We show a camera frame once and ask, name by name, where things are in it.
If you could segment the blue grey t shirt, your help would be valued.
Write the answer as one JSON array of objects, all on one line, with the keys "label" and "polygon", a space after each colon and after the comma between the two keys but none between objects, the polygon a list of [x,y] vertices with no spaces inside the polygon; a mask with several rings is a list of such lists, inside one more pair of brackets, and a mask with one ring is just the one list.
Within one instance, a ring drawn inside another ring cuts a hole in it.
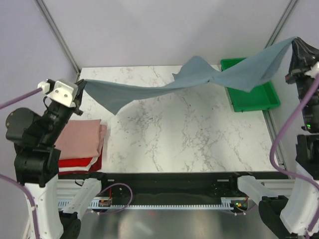
[{"label": "blue grey t shirt", "polygon": [[140,87],[87,79],[85,91],[114,115],[134,100],[154,98],[207,83],[250,92],[256,86],[270,81],[293,40],[289,38],[267,47],[224,71],[217,71],[202,57],[193,56],[173,75],[172,82],[161,87]]}]

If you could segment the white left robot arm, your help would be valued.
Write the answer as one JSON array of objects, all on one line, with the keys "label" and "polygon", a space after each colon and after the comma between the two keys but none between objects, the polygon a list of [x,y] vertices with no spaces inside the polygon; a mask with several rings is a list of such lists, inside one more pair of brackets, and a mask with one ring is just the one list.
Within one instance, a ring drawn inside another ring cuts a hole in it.
[{"label": "white left robot arm", "polygon": [[13,142],[16,183],[27,198],[33,239],[76,239],[81,220],[96,195],[109,192],[103,179],[86,178],[71,202],[58,208],[57,182],[60,151],[55,142],[80,106],[86,82],[47,80],[38,85],[51,100],[43,115],[28,108],[11,112],[5,122],[6,139]]}]

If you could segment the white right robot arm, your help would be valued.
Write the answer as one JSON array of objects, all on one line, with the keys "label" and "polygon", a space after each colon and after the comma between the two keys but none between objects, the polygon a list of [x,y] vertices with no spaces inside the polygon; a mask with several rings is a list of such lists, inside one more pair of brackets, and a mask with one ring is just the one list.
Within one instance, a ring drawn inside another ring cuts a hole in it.
[{"label": "white right robot arm", "polygon": [[[279,49],[274,63],[280,62],[288,45],[292,45],[292,57],[287,84],[295,84],[299,105],[284,123],[271,150],[270,163],[279,172],[294,177],[289,197],[279,195],[262,185],[253,176],[241,176],[228,183],[234,196],[245,193],[257,206],[263,223],[280,239],[317,239],[319,237],[319,51],[296,37],[269,47]],[[296,172],[280,168],[275,151],[282,137],[298,114],[303,115],[302,129],[308,135],[298,135],[296,145]]]}]

